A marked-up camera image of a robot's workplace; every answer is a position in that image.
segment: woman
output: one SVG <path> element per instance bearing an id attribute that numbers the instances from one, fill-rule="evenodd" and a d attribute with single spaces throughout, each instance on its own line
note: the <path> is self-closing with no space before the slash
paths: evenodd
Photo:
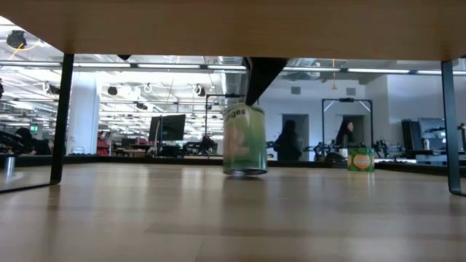
<path id="1" fill-rule="evenodd" d="M 352 130 L 352 122 L 343 120 L 338 135 L 336 135 L 335 144 L 340 148 L 348 148 L 349 145 L 354 144 L 355 139 L 352 136 Z"/>
<path id="2" fill-rule="evenodd" d="M 285 122 L 282 133 L 275 141 L 274 150 L 278 154 L 278 161 L 298 161 L 301 150 L 298 147 L 298 135 L 295 132 L 296 124 L 293 120 Z"/>

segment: white wall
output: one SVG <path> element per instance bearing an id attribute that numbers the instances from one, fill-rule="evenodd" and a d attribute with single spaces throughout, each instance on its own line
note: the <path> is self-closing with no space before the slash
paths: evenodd
<path id="1" fill-rule="evenodd" d="M 455 77 L 458 124 L 466 122 L 466 78 Z M 403 145 L 402 119 L 443 118 L 440 76 L 382 76 L 367 85 L 374 100 L 374 137 Z"/>
<path id="2" fill-rule="evenodd" d="M 301 94 L 292 95 L 292 86 L 301 87 Z M 359 85 L 358 81 L 337 81 L 337 90 L 332 90 L 332 86 L 333 81 L 277 80 L 272 83 L 259 100 L 259 105 L 265 110 L 266 139 L 277 140 L 283 128 L 283 114 L 309 114 L 309 145 L 317 145 L 322 140 L 322 98 L 345 98 L 347 87 L 356 88 L 354 98 L 365 97 L 366 87 Z M 368 112 L 359 103 L 334 103 L 325 113 L 325 139 L 335 139 L 344 114 L 365 115 Z"/>
<path id="3" fill-rule="evenodd" d="M 390 139 L 388 77 L 381 76 L 366 85 L 366 98 L 372 99 L 374 114 L 374 141 Z"/>

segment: doorway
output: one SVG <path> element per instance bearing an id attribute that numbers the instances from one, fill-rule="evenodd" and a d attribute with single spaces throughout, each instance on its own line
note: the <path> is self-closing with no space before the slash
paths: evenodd
<path id="1" fill-rule="evenodd" d="M 365 134 L 365 125 L 364 125 L 364 116 L 360 115 L 346 115 L 343 116 L 343 121 L 352 122 L 353 131 L 352 135 L 355 139 L 355 143 L 365 143 L 366 134 Z"/>
<path id="2" fill-rule="evenodd" d="M 298 135 L 298 147 L 301 151 L 299 161 L 309 161 L 309 152 L 303 152 L 303 149 L 309 146 L 309 115 L 307 114 L 283 114 L 282 127 L 285 122 L 292 120 L 296 123 L 296 134 Z"/>

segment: green can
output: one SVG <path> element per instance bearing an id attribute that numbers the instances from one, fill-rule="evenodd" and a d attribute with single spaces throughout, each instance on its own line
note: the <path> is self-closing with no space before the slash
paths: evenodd
<path id="1" fill-rule="evenodd" d="M 236 104 L 224 114 L 224 173 L 260 175 L 267 172 L 265 114 L 258 106 Z"/>
<path id="2" fill-rule="evenodd" d="M 373 172 L 374 150 L 372 148 L 348 148 L 348 170 Z"/>

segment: black monitor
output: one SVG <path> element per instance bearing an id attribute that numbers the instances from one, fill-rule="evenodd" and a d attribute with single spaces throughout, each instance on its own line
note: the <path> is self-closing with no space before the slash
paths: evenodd
<path id="1" fill-rule="evenodd" d="M 436 118 L 419 118 L 421 138 L 445 138 L 445 120 Z"/>
<path id="2" fill-rule="evenodd" d="M 160 138 L 162 141 L 183 140 L 185 122 L 186 114 L 163 116 L 162 118 L 160 116 L 152 117 L 149 141 Z"/>
<path id="3" fill-rule="evenodd" d="M 136 144 L 136 139 L 134 138 L 122 138 L 122 148 L 128 148 L 130 145 Z"/>

